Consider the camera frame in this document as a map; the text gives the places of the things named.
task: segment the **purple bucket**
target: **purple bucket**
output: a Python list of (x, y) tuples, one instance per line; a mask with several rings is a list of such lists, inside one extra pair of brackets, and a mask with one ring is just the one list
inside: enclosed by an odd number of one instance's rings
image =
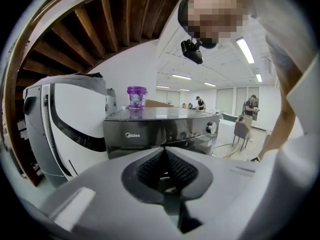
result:
[(141, 86), (129, 86), (129, 109), (142, 110), (146, 106), (147, 88)]

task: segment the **black chair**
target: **black chair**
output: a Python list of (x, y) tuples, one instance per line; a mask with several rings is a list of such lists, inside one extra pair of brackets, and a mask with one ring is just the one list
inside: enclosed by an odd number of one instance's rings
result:
[(243, 139), (243, 143), (241, 146), (240, 151), (242, 151), (242, 148), (244, 147), (244, 143), (245, 143), (245, 147), (247, 147), (247, 143), (248, 143), (248, 133), (249, 133), (249, 129), (246, 127), (246, 125), (242, 122), (236, 122), (235, 126), (234, 126), (234, 138), (233, 138), (233, 142), (232, 142), (232, 146), (234, 145), (235, 142), (235, 138), (236, 136), (239, 137), (238, 138), (238, 144), (239, 144), (239, 140), (240, 138)]

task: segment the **khaki pants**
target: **khaki pants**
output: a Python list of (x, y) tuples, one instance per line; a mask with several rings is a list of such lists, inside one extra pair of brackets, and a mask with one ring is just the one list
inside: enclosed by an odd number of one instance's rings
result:
[(251, 139), (252, 138), (252, 135), (251, 135), (251, 124), (252, 124), (252, 116), (251, 115), (246, 115), (244, 114), (244, 124), (245, 126), (249, 129), (249, 132), (248, 132), (248, 138)]

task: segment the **person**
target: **person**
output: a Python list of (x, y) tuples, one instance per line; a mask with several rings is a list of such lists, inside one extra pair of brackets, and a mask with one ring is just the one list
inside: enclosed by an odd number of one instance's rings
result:
[(281, 93), (281, 111), (259, 161), (267, 151), (279, 149), (294, 126), (296, 115), (287, 95), (316, 58), (310, 27), (292, 0), (181, 0), (178, 10), (184, 30), (209, 49), (221, 43), (221, 38), (231, 37), (248, 16), (265, 29)]
[(197, 96), (195, 100), (198, 101), (198, 109), (204, 112), (206, 110), (205, 102), (199, 96)]
[(243, 116), (244, 124), (249, 129), (248, 138), (249, 138), (249, 141), (251, 141), (251, 142), (254, 141), (252, 134), (251, 134), (251, 125), (252, 125), (254, 111), (256, 110), (254, 108), (254, 103), (255, 103), (256, 99), (257, 99), (256, 95), (251, 95), (251, 97), (246, 101), (245, 111), (244, 111), (244, 116)]

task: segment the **chair leg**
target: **chair leg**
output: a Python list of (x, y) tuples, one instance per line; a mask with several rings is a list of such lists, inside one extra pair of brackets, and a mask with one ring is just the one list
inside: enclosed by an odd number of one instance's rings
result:
[(241, 146), (240, 151), (242, 151), (242, 148), (244, 147), (244, 144), (245, 144), (245, 139), (243, 139), (243, 142), (242, 142), (242, 146)]

